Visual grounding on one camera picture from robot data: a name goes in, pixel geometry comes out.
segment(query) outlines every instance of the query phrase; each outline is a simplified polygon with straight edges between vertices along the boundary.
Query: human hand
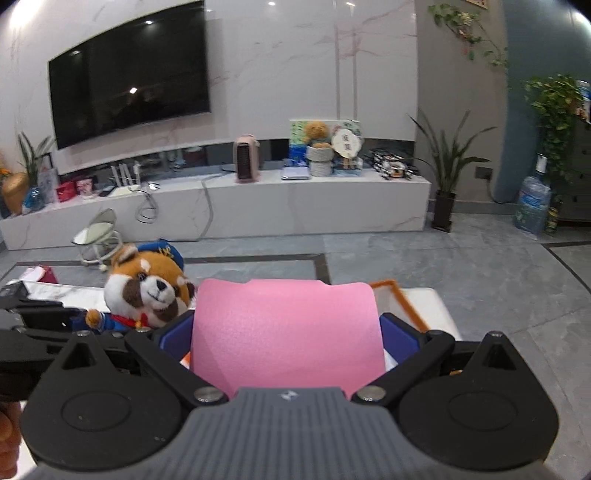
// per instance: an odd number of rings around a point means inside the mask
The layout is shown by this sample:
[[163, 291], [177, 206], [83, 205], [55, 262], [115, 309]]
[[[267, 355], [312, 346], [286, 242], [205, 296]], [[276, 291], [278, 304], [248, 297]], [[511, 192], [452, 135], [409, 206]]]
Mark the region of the human hand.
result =
[[18, 419], [21, 406], [15, 403], [0, 403], [0, 479], [12, 478], [17, 474], [18, 449], [21, 431]]

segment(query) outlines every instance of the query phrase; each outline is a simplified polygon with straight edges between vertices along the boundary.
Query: television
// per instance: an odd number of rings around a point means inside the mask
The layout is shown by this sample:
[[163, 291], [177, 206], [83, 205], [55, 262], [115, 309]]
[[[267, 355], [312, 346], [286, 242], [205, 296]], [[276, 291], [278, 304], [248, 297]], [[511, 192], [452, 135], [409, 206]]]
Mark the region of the television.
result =
[[137, 18], [49, 62], [57, 147], [209, 112], [203, 0]]

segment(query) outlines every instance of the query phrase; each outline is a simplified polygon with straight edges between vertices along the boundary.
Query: cable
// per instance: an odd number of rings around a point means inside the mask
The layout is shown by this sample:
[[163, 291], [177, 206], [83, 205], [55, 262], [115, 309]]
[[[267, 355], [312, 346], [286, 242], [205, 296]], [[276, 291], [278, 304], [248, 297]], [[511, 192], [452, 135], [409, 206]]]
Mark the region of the cable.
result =
[[495, 200], [495, 198], [492, 196], [492, 192], [491, 192], [491, 180], [490, 179], [486, 179], [486, 192], [488, 194], [488, 196], [490, 197], [490, 199], [495, 202], [497, 205], [506, 205], [507, 203], [510, 202], [499, 202], [497, 200]]
[[140, 223], [154, 223], [158, 219], [158, 213], [160, 212], [158, 203], [151, 193], [142, 189], [136, 190], [136, 192], [143, 193], [145, 198], [135, 211], [135, 219]]
[[209, 228], [211, 227], [211, 225], [213, 223], [213, 218], [214, 218], [212, 198], [211, 198], [211, 195], [209, 194], [209, 190], [207, 189], [206, 183], [209, 180], [220, 179], [222, 177], [225, 177], [229, 173], [236, 173], [235, 171], [227, 171], [227, 170], [223, 170], [223, 169], [222, 169], [222, 172], [223, 173], [218, 173], [217, 175], [211, 175], [211, 176], [201, 180], [201, 186], [203, 187], [205, 199], [207, 200], [207, 208], [209, 209], [209, 218], [207, 219], [207, 224], [205, 225], [203, 232], [201, 232], [201, 234], [196, 238], [196, 240], [195, 240], [196, 242], [203, 240], [203, 238], [207, 235], [207, 232], [209, 232]]

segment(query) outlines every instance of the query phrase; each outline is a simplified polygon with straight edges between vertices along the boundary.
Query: finger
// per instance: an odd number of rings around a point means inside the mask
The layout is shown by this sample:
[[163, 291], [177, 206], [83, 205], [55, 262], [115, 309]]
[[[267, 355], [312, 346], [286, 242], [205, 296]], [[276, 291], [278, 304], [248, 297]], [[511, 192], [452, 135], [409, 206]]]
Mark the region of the finger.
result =
[[12, 435], [12, 422], [0, 411], [0, 442], [5, 442]]
[[10, 420], [11, 432], [4, 439], [9, 447], [18, 447], [21, 444], [21, 429], [19, 427], [19, 419], [21, 417], [21, 405], [19, 402], [9, 403], [5, 407], [5, 414]]
[[17, 474], [17, 467], [14, 466], [10, 470], [4, 470], [3, 472], [0, 471], [0, 478], [2, 480], [4, 480], [4, 479], [12, 478], [13, 476], [16, 476], [16, 474]]
[[10, 452], [0, 455], [0, 472], [11, 470], [15, 467], [18, 461], [18, 450], [11, 450]]

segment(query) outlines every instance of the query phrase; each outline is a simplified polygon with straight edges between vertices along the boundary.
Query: gray tile floor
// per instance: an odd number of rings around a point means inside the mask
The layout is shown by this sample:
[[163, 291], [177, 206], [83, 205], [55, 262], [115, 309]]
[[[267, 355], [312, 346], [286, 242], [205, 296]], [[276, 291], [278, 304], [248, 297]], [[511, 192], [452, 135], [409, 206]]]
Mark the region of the gray tile floor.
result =
[[[490, 330], [509, 335], [538, 375], [560, 415], [548, 465], [566, 480], [591, 470], [591, 293], [542, 244], [591, 242], [591, 229], [562, 228], [534, 241], [508, 216], [455, 214], [450, 234], [424, 232], [308, 235], [178, 242], [186, 258], [325, 253], [333, 283], [396, 278], [432, 287], [467, 340]], [[553, 246], [591, 286], [591, 244]], [[0, 254], [0, 284], [18, 277], [16, 262], [75, 260], [75, 248]], [[53, 267], [61, 283], [101, 286], [98, 269]], [[195, 280], [216, 277], [315, 278], [311, 261], [191, 264]]]

